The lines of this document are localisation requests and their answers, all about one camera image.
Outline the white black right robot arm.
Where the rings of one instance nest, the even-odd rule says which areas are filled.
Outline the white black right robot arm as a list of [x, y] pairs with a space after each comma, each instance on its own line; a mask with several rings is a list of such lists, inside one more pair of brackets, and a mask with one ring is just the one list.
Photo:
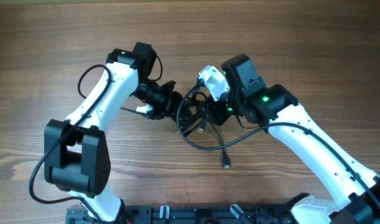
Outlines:
[[321, 129], [282, 85], [266, 86], [245, 54], [198, 74], [211, 93], [210, 118], [222, 125], [244, 116], [289, 149], [320, 179], [331, 199], [300, 194], [289, 205], [297, 223], [380, 223], [380, 176]]

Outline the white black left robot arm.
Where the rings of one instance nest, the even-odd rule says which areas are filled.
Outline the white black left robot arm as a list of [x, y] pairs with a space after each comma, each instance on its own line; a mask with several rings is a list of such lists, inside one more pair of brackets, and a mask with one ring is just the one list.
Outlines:
[[158, 85], [149, 75], [156, 51], [138, 42], [132, 51], [114, 49], [104, 72], [84, 102], [65, 120], [52, 119], [44, 132], [44, 178], [70, 198], [80, 200], [96, 223], [129, 223], [122, 199], [108, 185], [111, 162], [106, 135], [121, 106], [131, 96], [146, 104], [148, 119], [173, 117], [181, 95], [174, 81]]

